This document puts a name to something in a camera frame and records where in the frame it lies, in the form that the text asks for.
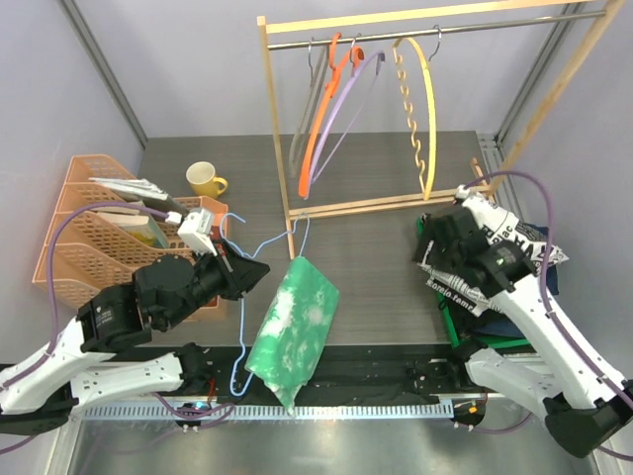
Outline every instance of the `gray tabletop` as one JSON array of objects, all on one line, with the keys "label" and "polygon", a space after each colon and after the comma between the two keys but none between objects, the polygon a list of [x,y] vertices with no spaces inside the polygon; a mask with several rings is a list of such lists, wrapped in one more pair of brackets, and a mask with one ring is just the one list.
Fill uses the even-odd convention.
[{"label": "gray tabletop", "polygon": [[[287,152],[290,137],[283,137]],[[471,157],[481,161],[477,135],[451,132],[438,135],[438,169],[434,189],[453,188],[470,181]],[[275,154],[271,137],[214,137],[152,139],[139,176],[173,196],[191,196],[185,170],[196,161],[210,161],[229,182],[222,201],[247,220],[233,221],[230,236],[252,252],[265,239],[285,230]],[[314,185],[305,202],[289,178],[291,208],[341,201],[418,193],[408,134],[353,134]],[[447,341],[433,293],[424,273],[411,261],[415,218],[435,207],[312,220],[305,257],[336,285],[340,305],[328,344],[438,343]],[[304,222],[298,226],[297,251]],[[285,239],[262,250],[259,260],[271,272],[246,300],[245,341],[252,343],[277,286],[288,269]],[[156,334],[155,344],[188,341],[208,345],[237,344],[238,304],[229,303],[225,320],[188,322],[169,333]]]}]

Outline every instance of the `yellow wavy hanger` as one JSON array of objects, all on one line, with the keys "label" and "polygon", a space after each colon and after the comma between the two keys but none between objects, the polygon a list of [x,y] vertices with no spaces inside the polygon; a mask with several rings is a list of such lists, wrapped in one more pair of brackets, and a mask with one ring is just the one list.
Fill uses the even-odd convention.
[{"label": "yellow wavy hanger", "polygon": [[[424,160],[420,159],[419,153],[422,149],[422,144],[415,137],[417,132],[417,122],[412,118],[413,105],[408,100],[408,86],[407,86],[407,72],[403,69],[403,56],[398,53],[398,47],[400,44],[406,41],[408,42],[419,59],[419,65],[422,69],[422,77],[424,78],[424,89],[426,91],[426,104],[428,106],[428,173],[426,174],[426,182],[424,182],[424,169],[426,164]],[[411,145],[415,150],[415,166],[419,170],[419,185],[422,188],[422,194],[425,200],[428,200],[433,189],[433,181],[435,180],[435,159],[437,156],[437,122],[435,120],[435,98],[433,96],[433,84],[431,83],[431,71],[429,69],[428,61],[424,56],[424,51],[413,38],[400,38],[396,40],[392,46],[394,52],[394,59],[396,60],[396,66],[398,67],[398,79],[400,80],[400,92],[403,94],[405,103],[405,112],[407,112],[407,125],[411,130]]]}]

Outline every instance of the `white wall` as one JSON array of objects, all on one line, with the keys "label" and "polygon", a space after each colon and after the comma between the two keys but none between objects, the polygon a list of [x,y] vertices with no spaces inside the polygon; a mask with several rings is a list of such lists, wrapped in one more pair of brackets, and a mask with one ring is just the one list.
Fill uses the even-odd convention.
[{"label": "white wall", "polygon": [[[103,152],[136,171],[141,149],[55,1],[0,0],[0,64],[0,361],[11,363],[49,337],[31,278],[70,156]],[[0,435],[0,447],[19,439]],[[51,442],[0,456],[0,473],[39,475]]]},{"label": "white wall", "polygon": [[[149,137],[270,134],[256,17],[269,23],[361,13],[379,13],[454,0],[78,0],[88,24],[117,74]],[[562,7],[368,25],[344,34],[371,35],[550,15]],[[433,79],[442,131],[495,133],[549,26],[532,26],[444,36],[433,62]],[[331,38],[335,31],[277,35],[276,43]],[[430,54],[436,38],[420,40]],[[342,46],[338,57],[349,47]],[[391,54],[391,42],[364,44],[370,53],[384,48],[387,65],[357,121],[356,132],[404,131],[405,113]],[[419,65],[405,47],[410,87],[421,128],[426,128],[425,96]],[[273,52],[282,133],[293,133],[300,119],[310,71],[306,49]],[[354,92],[337,126],[344,130],[364,95]]]},{"label": "white wall", "polygon": [[[559,273],[563,308],[598,351],[629,378],[633,378],[631,22],[633,4],[625,2],[518,162],[518,168],[542,179],[553,195],[555,241],[571,258]],[[586,30],[587,26],[574,27],[545,82],[552,83]],[[540,88],[522,125],[546,89]],[[529,184],[515,184],[523,208],[543,223],[538,192]],[[628,427],[617,435],[616,448],[633,454],[632,433]],[[633,473],[633,464],[625,468]]]}]

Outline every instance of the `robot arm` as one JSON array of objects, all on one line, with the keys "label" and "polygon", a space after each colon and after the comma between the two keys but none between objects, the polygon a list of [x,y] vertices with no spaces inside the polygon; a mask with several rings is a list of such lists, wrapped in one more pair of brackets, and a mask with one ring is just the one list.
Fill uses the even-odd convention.
[{"label": "robot arm", "polygon": [[[456,204],[428,217],[415,260],[479,288],[525,334],[553,374],[536,373],[493,349],[473,346],[464,361],[473,382],[534,413],[559,444],[584,457],[626,425],[633,413],[554,325],[543,305],[536,268],[520,246],[509,240],[487,240],[477,216],[482,210],[478,201],[483,199],[481,194],[461,193]],[[577,344],[618,389],[631,395],[633,384],[603,360],[549,293],[547,297]]]},{"label": "robot arm", "polygon": [[150,342],[152,330],[171,330],[215,297],[239,299],[269,272],[268,265],[237,255],[225,241],[212,241],[213,221],[211,212],[197,209],[179,228],[179,236],[196,252],[194,264],[165,255],[140,268],[131,283],[103,289],[82,306],[38,369],[6,385],[40,359],[47,345],[1,371],[0,433],[42,433],[64,424],[71,414],[135,394],[202,390],[209,368],[202,348],[193,343],[149,362],[105,371],[89,368]]}]

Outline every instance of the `clothes hanger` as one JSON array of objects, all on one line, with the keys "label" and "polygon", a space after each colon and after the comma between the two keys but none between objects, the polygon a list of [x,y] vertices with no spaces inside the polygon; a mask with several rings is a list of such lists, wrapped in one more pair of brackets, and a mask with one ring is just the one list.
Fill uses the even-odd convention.
[{"label": "clothes hanger", "polygon": [[[420,68],[422,69],[424,89],[426,91],[426,104],[428,108],[428,172],[426,173],[426,181],[424,181],[423,177],[426,163],[419,157],[422,145],[420,140],[415,136],[415,133],[417,132],[417,122],[413,119],[413,105],[408,100],[409,89],[406,84],[407,73],[403,70],[403,57],[401,54],[398,53],[398,47],[403,41],[409,43],[413,47],[413,50],[417,55]],[[440,42],[441,37],[437,42],[437,47],[435,47],[434,53],[438,52]],[[424,200],[428,200],[430,198],[431,190],[433,188],[433,182],[435,180],[435,161],[437,157],[437,121],[435,117],[435,97],[433,95],[431,72],[428,61],[426,60],[426,56],[424,56],[424,51],[422,51],[420,45],[413,38],[400,38],[396,40],[394,42],[394,45],[392,46],[392,51],[394,52],[394,59],[396,60],[396,65],[398,67],[398,79],[401,82],[400,90],[403,94],[405,111],[407,112],[407,125],[411,130],[410,139],[411,145],[415,150],[414,158],[415,166],[417,166],[418,169],[419,185],[421,187]]]},{"label": "clothes hanger", "polygon": [[365,58],[365,52],[361,47],[352,47],[347,54],[343,57],[338,66],[334,63],[336,59],[336,42],[341,38],[341,33],[337,33],[332,38],[332,43],[329,46],[329,68],[332,70],[331,81],[325,86],[325,93],[321,99],[318,112],[316,113],[315,121],[313,122],[313,128],[308,140],[308,147],[304,155],[304,162],[301,169],[301,175],[299,178],[299,196],[306,198],[308,196],[308,189],[310,187],[310,169],[312,166],[312,157],[315,150],[315,144],[317,143],[317,135],[320,131],[320,126],[327,112],[327,106],[331,99],[336,95],[338,86],[340,85],[340,79],[347,64],[351,63],[353,69],[358,67],[361,61]]},{"label": "clothes hanger", "polygon": [[[332,125],[334,124],[334,121],[336,120],[336,116],[338,116],[338,113],[340,112],[343,104],[347,100],[349,93],[354,88],[358,78],[363,74],[363,71],[369,68],[369,64],[371,64],[372,59],[374,58],[376,59],[376,69],[375,69],[376,74],[374,75],[372,83],[369,86],[369,90],[367,91],[365,98],[363,99],[363,102],[361,103],[360,107],[358,108],[358,111],[356,112],[353,119],[347,126],[347,129],[345,129],[345,132],[338,139],[338,142],[336,143],[332,151],[329,153],[329,155],[325,159],[325,162],[323,163],[322,167],[319,170],[317,170],[318,160],[320,158],[321,153],[323,152],[323,148],[325,147],[325,142],[327,141],[327,136],[329,135]],[[352,78],[347,82],[347,84],[345,84],[344,89],[339,94],[338,99],[336,100],[336,103],[332,107],[332,111],[329,114],[329,117],[327,118],[327,122],[325,124],[325,127],[323,128],[323,132],[321,133],[320,138],[318,140],[318,144],[316,145],[316,148],[315,148],[315,155],[313,156],[313,163],[310,169],[310,181],[309,181],[308,194],[310,194],[310,185],[314,184],[318,180],[321,173],[323,172],[323,170],[325,169],[329,161],[332,159],[332,157],[338,150],[338,147],[342,144],[343,140],[345,139],[345,136],[347,136],[350,129],[354,125],[354,122],[356,122],[356,119],[358,118],[363,108],[365,107],[365,104],[367,103],[367,99],[372,96],[371,91],[374,88],[374,84],[376,83],[376,79],[378,78],[378,75],[380,74],[381,65],[383,62],[385,62],[385,53],[383,51],[376,51],[373,54],[371,54],[367,59],[365,59],[362,62],[360,66],[358,66],[358,68],[354,69]]]},{"label": "clothes hanger", "polygon": [[317,111],[318,99],[320,92],[325,82],[325,74],[327,73],[327,57],[329,49],[323,47],[320,50],[318,60],[316,62],[316,72],[312,63],[312,49],[313,40],[310,39],[310,45],[308,46],[308,67],[310,68],[310,89],[308,91],[308,101],[304,108],[301,121],[297,125],[295,134],[293,135],[293,141],[290,144],[290,151],[288,153],[288,166],[290,168],[290,176],[293,178],[297,176],[299,172],[299,157],[301,150],[305,149],[306,140],[310,132],[310,127],[315,118],[315,112]]},{"label": "clothes hanger", "polygon": [[437,45],[435,46],[435,51],[431,54],[431,56],[428,57],[429,63],[431,63],[431,60],[437,54],[437,52],[439,51],[439,47],[442,44],[442,29],[439,28],[439,25],[433,25],[433,28],[437,30]]}]

